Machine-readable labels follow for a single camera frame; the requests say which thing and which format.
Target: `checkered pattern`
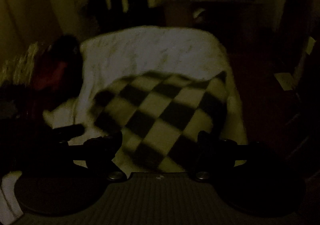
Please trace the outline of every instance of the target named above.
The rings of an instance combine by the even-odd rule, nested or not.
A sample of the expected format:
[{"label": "checkered pattern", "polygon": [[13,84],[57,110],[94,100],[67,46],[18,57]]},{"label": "checkered pattern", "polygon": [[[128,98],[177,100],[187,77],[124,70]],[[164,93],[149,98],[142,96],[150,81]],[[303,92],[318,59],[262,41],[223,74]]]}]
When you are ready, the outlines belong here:
[{"label": "checkered pattern", "polygon": [[207,81],[158,72],[121,78],[95,96],[95,125],[108,134],[121,130],[122,150],[138,166],[188,170],[198,133],[224,124],[225,79],[225,72]]}]

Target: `dark floor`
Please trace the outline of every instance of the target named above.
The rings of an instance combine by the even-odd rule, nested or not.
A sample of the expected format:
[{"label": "dark floor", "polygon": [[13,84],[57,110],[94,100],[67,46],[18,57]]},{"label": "dark floor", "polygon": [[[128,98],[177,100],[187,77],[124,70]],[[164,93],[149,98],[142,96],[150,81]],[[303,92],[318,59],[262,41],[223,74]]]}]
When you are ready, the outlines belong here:
[{"label": "dark floor", "polygon": [[301,141],[298,126],[286,125],[297,113],[294,91],[283,91],[267,45],[256,51],[229,53],[235,82],[243,103],[249,141],[263,141],[285,158]]}]

